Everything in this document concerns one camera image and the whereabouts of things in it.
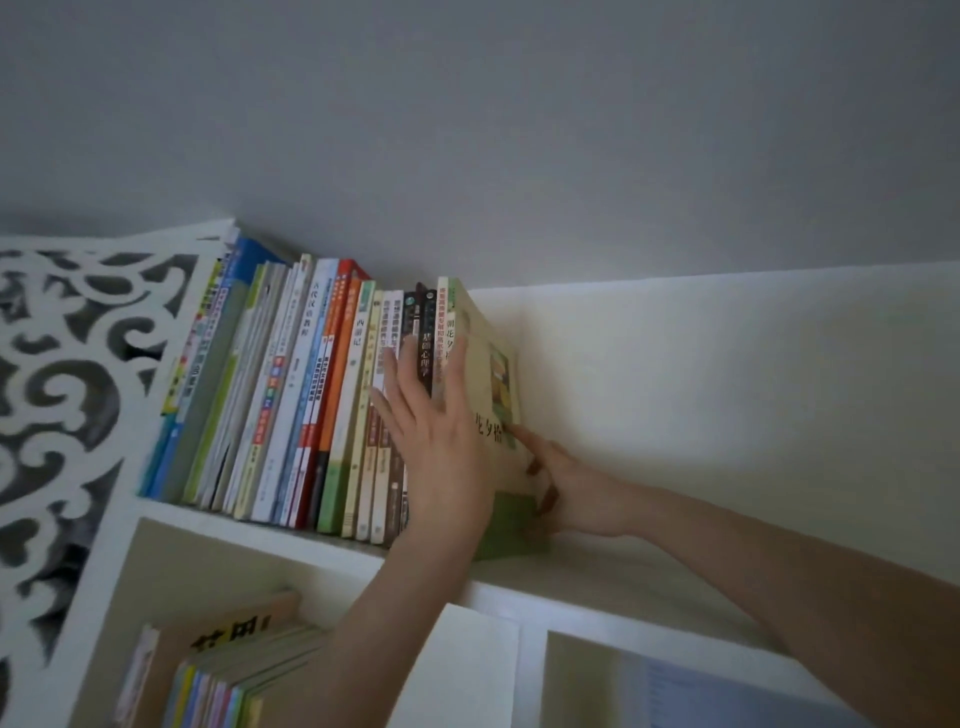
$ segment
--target hand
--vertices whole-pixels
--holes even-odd
[[[520,425],[511,434],[536,458],[527,474],[546,469],[550,487],[544,495],[535,528],[546,533],[581,531],[595,536],[627,533],[627,501],[634,486],[584,465],[562,446]]]
[[[462,337],[444,369],[444,403],[438,405],[417,379],[417,339],[407,336],[399,362],[391,351],[384,355],[386,397],[372,390],[371,398],[408,469],[408,530],[467,548],[472,556],[490,522],[493,482],[470,415],[466,364]]]

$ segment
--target book cover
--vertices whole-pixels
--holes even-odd
[[[270,522],[274,513],[277,490],[279,489],[280,475],[283,471],[283,459],[286,457],[287,446],[297,439],[299,425],[295,433],[294,417],[300,404],[300,390],[303,388],[304,374],[312,367],[308,361],[310,349],[313,346],[314,335],[320,320],[320,308],[323,303],[324,285],[326,284],[327,265],[325,261],[318,264],[311,276],[303,314],[298,324],[297,338],[290,357],[290,366],[287,370],[286,381],[279,405],[276,409],[276,423],[271,435],[270,445],[267,447],[264,458],[263,474],[260,476],[257,488],[256,501],[253,505],[251,518],[258,522]]]
[[[283,514],[287,509],[289,498],[287,493],[294,479],[292,473],[298,466],[297,451],[300,447],[300,439],[303,431],[303,418],[307,411],[310,400],[310,390],[317,373],[317,361],[320,358],[324,329],[326,328],[326,315],[329,311],[330,296],[333,292],[333,283],[337,278],[337,258],[324,258],[318,261],[317,265],[323,265],[326,268],[324,277],[324,291],[320,297],[319,309],[317,312],[317,324],[314,329],[313,342],[310,345],[310,353],[306,358],[306,370],[303,373],[303,383],[300,388],[300,399],[297,403],[297,412],[294,414],[293,428],[290,440],[287,443],[287,451],[283,456],[283,470],[280,472],[279,486],[276,492],[274,509],[270,514],[270,521],[276,525],[285,525],[286,519]]]
[[[233,384],[233,378],[236,375],[237,366],[244,348],[247,346],[247,340],[251,334],[253,312],[256,309],[257,299],[260,295],[263,277],[267,270],[266,263],[260,263],[253,272],[253,280],[250,289],[247,291],[247,299],[244,302],[243,313],[240,315],[240,321],[237,324],[236,331],[233,333],[233,341],[230,344],[230,352],[227,356],[227,363],[220,376],[217,391],[210,405],[210,413],[206,417],[204,432],[200,438],[200,445],[197,448],[197,455],[193,459],[193,465],[190,468],[190,475],[187,478],[186,487],[183,489],[181,502],[195,505],[200,502],[202,488],[206,484],[203,476],[209,477],[212,464],[207,460],[210,450],[216,444],[216,441],[223,439],[223,432],[220,428],[220,420],[224,409],[227,406],[227,400],[230,388]]]
[[[326,466],[330,462],[330,446],[333,444],[333,428],[337,423],[337,411],[340,405],[340,395],[343,391],[344,374],[347,371],[347,354],[350,348],[350,335],[353,331],[353,318],[356,315],[358,300],[360,298],[360,287],[363,281],[359,278],[351,278],[347,291],[347,303],[344,309],[344,319],[341,323],[340,333],[337,335],[337,341],[334,345],[333,362],[330,365],[330,374],[327,380],[326,405],[324,408],[322,426],[320,428],[320,440],[317,446],[316,460],[314,461],[314,472],[312,475],[313,485],[310,488],[310,498],[307,501],[306,528],[311,531],[317,530],[317,520],[320,517],[320,501],[324,496],[324,479],[326,478]]]
[[[445,338],[467,337],[466,383],[470,410],[483,439],[488,460],[497,473],[490,525],[477,548],[476,559],[515,556],[546,549],[545,540],[528,540],[523,531],[536,515],[537,499],[526,475],[529,455],[503,425],[521,424],[516,383],[516,352],[494,329],[470,298],[463,284],[449,279]]]
[[[201,506],[215,511],[224,510],[228,496],[228,485],[233,476],[233,467],[240,449],[241,433],[252,407],[256,377],[267,350],[270,328],[276,316],[276,308],[283,288],[284,276],[289,270],[285,265],[269,263],[269,272],[264,280],[264,292],[257,305],[254,317],[252,340],[242,354],[240,373],[231,401],[228,403],[227,424],[224,437],[215,456],[213,479],[213,500],[205,500]]]
[[[249,519],[253,510],[253,503],[259,489],[260,475],[263,473],[267,445],[274,431],[277,399],[286,380],[287,366],[296,338],[297,326],[300,323],[300,315],[303,312],[306,286],[309,281],[312,262],[312,258],[302,260],[302,265],[298,265],[296,268],[294,285],[290,293],[290,305],[287,306],[281,323],[280,337],[271,363],[263,404],[260,406],[260,414],[256,429],[253,431],[250,453],[247,455],[243,479],[240,481],[240,493],[233,510],[233,517],[236,519],[244,521]]]
[[[350,457],[353,454],[352,436],[357,419],[357,397],[360,393],[364,347],[367,345],[367,329],[372,314],[375,288],[376,283],[372,280],[365,280],[360,285],[356,314],[353,317],[349,338],[347,368],[344,370],[340,403],[333,426],[333,438],[330,441],[330,461],[326,467],[320,515],[317,518],[317,530],[320,533],[340,533],[344,525]]]
[[[183,381],[186,370],[193,361],[193,353],[197,347],[197,339],[203,334],[203,325],[206,317],[209,315],[210,307],[213,306],[213,298],[217,295],[220,288],[220,280],[223,274],[223,258],[218,258],[213,264],[213,270],[210,272],[210,278],[206,282],[204,297],[197,306],[197,312],[193,318],[193,324],[190,332],[187,334],[186,343],[183,345],[183,351],[180,358],[174,363],[173,371],[167,381],[167,396],[163,401],[163,407],[160,409],[159,427],[157,428],[156,443],[154,451],[147,462],[147,470],[141,480],[139,494],[141,496],[150,496],[151,488],[156,478],[156,469],[163,458],[163,452],[166,450],[167,440],[170,438],[170,430],[173,429],[174,421],[177,418],[177,409],[180,405],[180,393],[182,391],[180,383]]]
[[[375,291],[371,302],[367,324],[367,343],[364,345],[363,371],[360,375],[360,392],[357,395],[356,422],[350,439],[349,475],[347,478],[347,498],[344,504],[344,522],[340,535],[352,539],[357,532],[357,511],[360,507],[360,475],[363,467],[364,452],[367,448],[367,422],[370,416],[370,387],[376,364],[376,337],[380,328],[380,310],[383,307],[383,291]],[[367,508],[367,521],[370,520],[370,508]]]
[[[300,442],[291,470],[291,481],[287,488],[287,498],[284,502],[283,522],[290,528],[302,528],[306,521],[306,505],[309,503],[309,475],[313,473],[320,439],[321,417],[324,411],[324,395],[326,380],[329,376],[330,361],[333,356],[333,347],[340,324],[344,318],[347,289],[350,275],[353,270],[353,261],[346,258],[337,264],[337,278],[333,284],[333,293],[324,322],[324,338],[321,342],[320,356],[314,365],[313,376],[310,381],[310,392],[303,423],[300,427]]]
[[[282,626],[299,608],[300,595],[283,591],[225,612],[147,625],[144,630],[151,633],[151,644],[146,657],[141,653],[140,659],[131,664],[130,669],[137,675],[128,679],[138,687],[132,690],[132,697],[127,697],[130,707],[123,724],[130,728],[157,728],[174,675],[185,658]]]
[[[407,336],[417,334],[418,326],[420,325],[420,288],[426,290],[424,286],[418,284],[418,290],[407,291],[403,294],[403,315],[400,320],[400,344],[397,347],[398,351]],[[403,491],[406,484],[404,478],[405,471],[403,456],[400,454],[399,449],[391,447],[390,490],[387,493],[387,522],[383,533],[384,546],[392,546],[394,539],[400,535],[400,525],[403,523],[403,515],[405,513],[405,508],[403,507]]]
[[[233,470],[230,473],[227,497],[224,501],[224,513],[232,514],[234,512],[240,496],[244,470],[247,465],[247,460],[250,457],[250,450],[253,447],[253,435],[256,432],[257,423],[260,421],[260,410],[263,405],[263,399],[267,393],[267,384],[270,381],[270,370],[273,367],[276,347],[279,346],[280,343],[283,319],[290,307],[290,297],[293,295],[296,277],[296,271],[292,269],[287,269],[284,273],[279,301],[277,301],[274,314],[267,324],[269,331],[267,334],[267,346],[259,362],[259,371],[257,371],[255,375],[250,407],[248,407],[243,431],[237,444],[236,457],[233,459]]]
[[[400,326],[403,319],[403,291],[391,291],[390,327],[387,332],[386,349],[397,353],[400,346]],[[373,481],[373,508],[370,525],[370,543],[382,545],[387,531],[387,497],[390,493],[390,463],[393,455],[393,440],[386,426],[380,427],[376,447],[376,474]]]
[[[383,391],[383,352],[389,346],[390,315],[393,292],[380,293],[380,320],[376,326],[376,356],[373,361],[371,387]],[[376,483],[376,453],[380,445],[380,415],[372,401],[367,403],[367,430],[364,436],[363,465],[360,472],[360,495],[357,500],[356,540],[369,541],[371,534],[373,491]]]
[[[243,314],[256,266],[279,259],[255,240],[237,240],[204,331],[200,348],[183,388],[176,422],[167,450],[156,471],[159,497],[176,502],[190,474],[201,435],[217,393],[217,382],[229,354],[230,342]]]

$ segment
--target gray wall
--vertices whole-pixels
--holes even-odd
[[[951,2],[0,4],[0,230],[468,285],[960,257]]]

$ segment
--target book spine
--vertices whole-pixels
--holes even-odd
[[[295,479],[294,473],[297,466],[297,454],[300,447],[300,439],[303,431],[303,418],[306,414],[307,404],[310,399],[310,391],[315,382],[317,373],[317,360],[321,355],[321,347],[324,340],[324,329],[326,327],[326,315],[330,305],[330,295],[333,291],[333,281],[337,278],[337,259],[325,258],[317,263],[318,266],[324,266],[324,292],[321,295],[320,307],[317,313],[317,324],[313,334],[313,342],[310,345],[310,354],[308,354],[303,372],[303,383],[300,387],[300,400],[297,403],[297,412],[294,415],[293,432],[290,441],[287,443],[287,450],[283,456],[283,470],[280,473],[279,488],[276,494],[273,512],[270,515],[272,523],[285,525],[286,518],[284,512],[289,508],[288,493],[292,487],[292,481]]]
[[[200,506],[204,509],[212,508],[215,503],[223,501],[226,490],[224,473],[228,472],[228,459],[233,455],[237,410],[241,408],[246,410],[249,405],[247,399],[250,397],[250,388],[247,382],[250,379],[252,353],[262,340],[263,313],[279,267],[277,263],[264,263],[262,280],[258,284],[254,281],[254,288],[257,290],[251,312],[250,328],[246,342],[235,353],[236,373],[233,375],[227,403],[221,415],[220,431],[217,433],[210,454],[207,456],[204,472],[201,474],[201,483],[205,485]]]
[[[446,342],[446,319],[447,307],[446,297],[449,292],[450,279],[447,276],[440,276],[437,280],[437,325],[434,340],[434,359],[433,359],[433,386],[431,387],[431,398],[442,401],[444,398],[444,345]]]
[[[400,325],[403,314],[403,291],[394,291],[390,296],[390,329],[387,349],[395,354],[400,343]],[[387,528],[387,497],[390,493],[390,462],[393,441],[385,425],[380,427],[376,448],[376,476],[373,484],[373,509],[371,516],[370,543],[382,545]]]
[[[206,355],[210,350],[210,347],[213,343],[213,337],[216,335],[217,328],[220,324],[220,315],[223,312],[224,303],[227,301],[230,287],[234,283],[236,270],[240,265],[241,255],[242,252],[239,250],[239,248],[235,248],[230,253],[229,259],[224,264],[224,276],[220,282],[220,286],[217,288],[217,293],[213,298],[213,303],[210,306],[210,314],[207,317],[204,325],[203,335],[200,337],[200,341],[197,345],[197,351],[193,356],[193,362],[187,370],[186,376],[183,378],[183,389],[182,393],[180,394],[180,404],[177,407],[177,414],[174,417],[173,426],[170,429],[170,436],[167,441],[166,450],[163,452],[163,457],[160,459],[160,463],[156,469],[154,483],[151,487],[152,497],[162,497],[163,485],[166,483],[170,470],[174,466],[174,460],[177,457],[177,449],[180,446],[180,434],[183,430],[183,425],[186,422],[186,417],[190,411],[190,404],[193,401],[193,396],[197,389],[197,382],[199,381],[201,372],[204,368]]]
[[[268,263],[267,265],[269,268],[261,285],[260,301],[256,306],[251,342],[243,351],[241,372],[238,375],[238,383],[234,387],[234,397],[230,404],[227,431],[220,451],[217,453],[214,494],[210,503],[210,508],[215,511],[224,509],[228,485],[236,463],[240,435],[251,408],[253,389],[256,386],[256,375],[266,350],[267,338],[270,335],[270,327],[276,314],[276,304],[283,284],[283,276],[287,270],[287,267],[282,263]]]
[[[290,290],[290,302],[283,313],[282,320],[279,322],[279,336],[276,350],[270,362],[263,404],[260,406],[260,412],[257,416],[250,453],[247,455],[247,462],[243,469],[243,479],[240,482],[237,505],[233,511],[234,518],[238,519],[248,519],[253,508],[253,499],[256,497],[257,483],[263,468],[264,443],[268,441],[271,435],[276,412],[276,397],[283,386],[283,375],[286,371],[287,356],[290,353],[290,345],[293,341],[294,326],[300,319],[300,304],[303,298],[306,276],[300,266],[295,269],[293,276],[294,284]]]
[[[389,346],[392,292],[380,296],[380,320],[376,324],[376,356],[373,361],[371,388],[383,391],[383,352]],[[364,437],[363,469],[360,473],[360,496],[357,502],[357,541],[369,541],[376,481],[376,454],[380,444],[380,415],[372,401],[367,404],[367,430]]]
[[[343,320],[344,304],[346,302],[347,287],[352,268],[350,261],[341,260],[337,266],[337,279],[333,285],[330,299],[330,309],[324,323],[324,340],[321,343],[321,355],[317,359],[313,381],[310,385],[310,399],[307,404],[307,413],[304,415],[306,428],[300,429],[299,455],[296,461],[296,480],[292,481],[293,488],[288,490],[289,506],[284,506],[285,523],[290,528],[300,528],[306,518],[304,500],[309,502],[308,474],[313,473],[313,465],[320,438],[321,416],[324,411],[324,393],[326,379],[329,376],[330,361],[333,356],[333,345],[336,333]]]
[[[276,306],[271,314],[270,320],[267,322],[269,330],[267,346],[264,349],[259,362],[259,369],[254,378],[250,408],[247,411],[247,418],[244,422],[243,431],[237,445],[236,457],[233,459],[233,471],[230,473],[227,497],[224,500],[225,513],[232,514],[236,509],[237,499],[243,485],[244,470],[247,465],[247,459],[250,456],[250,448],[253,445],[253,434],[256,432],[256,424],[260,419],[260,408],[263,404],[264,395],[267,392],[267,382],[270,380],[270,367],[274,361],[276,347],[279,344],[280,324],[286,315],[287,307],[290,305],[290,296],[293,293],[295,277],[296,274],[293,270],[287,269],[284,271],[280,295],[276,301]]]
[[[261,263],[260,265],[256,266],[256,272],[253,274],[252,285],[247,291],[247,299],[244,301],[244,310],[240,316],[240,323],[237,325],[236,331],[233,334],[233,341],[231,343],[230,353],[227,358],[227,365],[224,368],[223,375],[221,376],[220,382],[217,386],[217,393],[214,396],[210,413],[206,417],[206,424],[204,425],[204,431],[201,435],[200,446],[197,449],[197,454],[194,457],[193,465],[190,468],[190,475],[187,479],[186,488],[183,490],[183,503],[187,503],[189,505],[197,505],[200,503],[204,494],[203,488],[209,482],[208,479],[204,479],[204,475],[206,475],[208,478],[210,469],[212,468],[213,458],[209,457],[211,454],[210,451],[216,444],[218,438],[223,438],[223,432],[221,429],[221,416],[223,415],[224,409],[227,406],[230,388],[233,383],[234,375],[236,374],[237,363],[240,359],[241,352],[247,343],[247,337],[250,333],[253,310],[256,306],[256,300],[260,292],[260,284],[263,281],[263,273],[265,269],[266,264]]]
[[[303,372],[307,369],[307,356],[310,354],[313,336],[317,330],[317,309],[323,293],[325,270],[323,267],[314,269],[311,255],[304,255],[300,259],[300,266],[304,269],[304,276],[309,277],[309,288],[306,291],[303,314],[297,321],[296,339],[287,367],[283,391],[279,396],[274,431],[264,455],[263,474],[260,476],[256,501],[253,505],[251,518],[258,522],[269,522],[274,512],[276,491],[279,487],[280,473],[283,470],[283,457],[286,455],[287,445],[293,439],[294,416],[297,413],[297,405],[300,403]]]
[[[362,284],[363,281],[359,278],[350,279],[344,319],[334,347],[333,367],[330,370],[330,379],[327,385],[328,392],[324,408],[323,426],[320,429],[320,445],[313,466],[313,486],[310,490],[310,498],[307,501],[309,506],[306,513],[306,527],[311,531],[317,529],[317,521],[320,517],[320,503],[324,495],[326,467],[330,462],[330,446],[333,444],[333,429],[337,424],[337,412],[339,411],[340,397],[343,392],[344,374],[347,371],[347,354],[350,348],[350,335],[353,331],[353,319],[356,316],[357,303]]]
[[[351,326],[344,383],[333,426],[333,439],[330,441],[330,463],[326,468],[324,494],[321,496],[320,515],[317,518],[317,530],[321,533],[339,534],[344,525],[350,457],[353,454],[351,438],[357,419],[357,397],[363,374],[364,347],[367,345],[367,329],[370,327],[375,288],[376,283],[372,280],[365,280],[360,285],[356,315]]]
[[[206,316],[209,314],[210,307],[213,305],[213,299],[220,287],[220,276],[223,273],[223,260],[218,258],[213,264],[213,270],[210,272],[210,278],[206,282],[204,297],[197,307],[197,312],[193,317],[193,324],[190,326],[190,332],[187,334],[186,343],[183,345],[183,351],[180,358],[174,363],[170,378],[167,381],[167,396],[163,401],[163,407],[160,410],[158,435],[154,445],[154,452],[147,463],[147,470],[143,474],[140,486],[140,495],[148,496],[156,477],[156,469],[160,465],[163,457],[163,451],[166,449],[167,440],[170,437],[170,430],[173,427],[177,416],[177,409],[180,405],[180,383],[186,373],[187,367],[193,361],[193,352],[197,348],[198,338],[203,333],[203,325]]]
[[[363,372],[360,375],[360,392],[357,395],[356,422],[350,442],[349,476],[347,498],[344,505],[344,523],[340,536],[352,539],[356,534],[357,511],[360,497],[360,475],[366,451],[367,422],[370,416],[370,387],[376,365],[376,336],[380,327],[380,309],[383,307],[383,291],[375,291],[370,306],[367,325],[367,342],[364,345]]]
[[[402,319],[400,324],[400,343],[410,335],[417,334],[420,324],[420,297],[417,291],[408,291],[403,294]],[[400,525],[403,523],[405,508],[404,501],[404,465],[403,456],[396,446],[391,446],[390,454],[390,490],[387,493],[387,523],[383,533],[384,546],[392,546],[400,535]]]

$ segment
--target decorative carved panel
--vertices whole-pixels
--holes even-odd
[[[130,433],[150,431],[197,267],[109,247],[0,250],[0,725],[56,649]]]

